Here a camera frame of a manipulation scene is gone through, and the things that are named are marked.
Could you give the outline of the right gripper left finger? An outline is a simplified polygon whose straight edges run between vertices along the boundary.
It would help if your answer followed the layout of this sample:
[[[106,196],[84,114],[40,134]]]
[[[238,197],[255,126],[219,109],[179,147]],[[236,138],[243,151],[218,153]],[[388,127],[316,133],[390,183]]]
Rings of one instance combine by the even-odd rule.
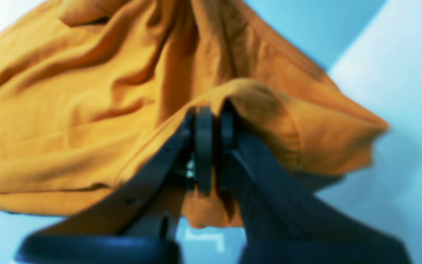
[[[34,232],[17,264],[181,264],[175,241],[187,191],[212,189],[213,114],[192,107],[139,172],[85,211]]]

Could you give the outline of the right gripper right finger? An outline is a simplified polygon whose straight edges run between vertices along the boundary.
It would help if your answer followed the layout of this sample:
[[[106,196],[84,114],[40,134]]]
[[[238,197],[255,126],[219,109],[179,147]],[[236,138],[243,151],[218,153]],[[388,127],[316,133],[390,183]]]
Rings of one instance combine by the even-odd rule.
[[[306,190],[235,108],[219,118],[218,186],[240,205],[247,246],[241,264],[410,264],[397,239],[341,214]]]

